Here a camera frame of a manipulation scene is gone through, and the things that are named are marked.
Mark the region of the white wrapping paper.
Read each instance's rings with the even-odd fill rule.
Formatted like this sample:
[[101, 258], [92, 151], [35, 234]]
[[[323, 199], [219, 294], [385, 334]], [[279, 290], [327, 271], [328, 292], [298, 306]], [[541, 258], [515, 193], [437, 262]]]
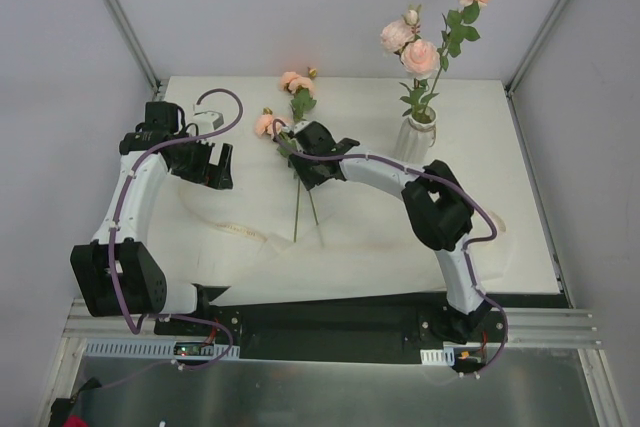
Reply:
[[269, 232], [210, 255], [206, 284], [225, 288], [224, 305], [334, 300], [445, 288], [435, 254], [413, 234], [404, 205], [357, 183], [313, 193], [317, 211], [300, 215], [301, 235]]

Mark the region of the pink flower stem back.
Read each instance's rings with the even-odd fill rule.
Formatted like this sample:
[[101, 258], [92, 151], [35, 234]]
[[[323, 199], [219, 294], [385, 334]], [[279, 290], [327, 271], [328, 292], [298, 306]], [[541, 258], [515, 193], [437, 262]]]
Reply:
[[286, 71], [280, 77], [279, 88], [292, 96], [290, 110], [295, 123], [301, 122], [304, 115], [313, 110], [317, 103], [314, 85], [317, 73], [316, 68], [308, 67], [305, 75]]

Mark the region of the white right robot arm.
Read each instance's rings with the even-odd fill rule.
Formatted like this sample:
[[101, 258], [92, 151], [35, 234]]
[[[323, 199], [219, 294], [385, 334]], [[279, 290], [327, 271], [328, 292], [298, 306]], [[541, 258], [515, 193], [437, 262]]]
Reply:
[[289, 128], [276, 120], [272, 141], [311, 190], [329, 180], [355, 182], [403, 202], [412, 232], [437, 258], [446, 286], [446, 309], [431, 323], [433, 334], [464, 344], [486, 328], [491, 305], [468, 253], [472, 217], [478, 208], [449, 166], [434, 161], [422, 168], [376, 154], [358, 141], [337, 142], [319, 122]]

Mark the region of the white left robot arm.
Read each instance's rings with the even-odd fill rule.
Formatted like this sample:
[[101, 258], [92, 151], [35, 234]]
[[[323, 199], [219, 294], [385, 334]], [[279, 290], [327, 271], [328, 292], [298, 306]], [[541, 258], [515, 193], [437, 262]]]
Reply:
[[188, 131], [184, 110], [158, 101], [145, 106], [145, 119], [119, 144], [120, 174], [106, 218], [84, 245], [73, 247], [72, 269], [94, 317], [177, 314], [188, 335], [204, 334], [210, 310], [199, 286], [171, 281], [146, 247], [153, 208], [169, 175], [216, 190], [232, 188], [232, 146], [217, 162], [214, 147]]

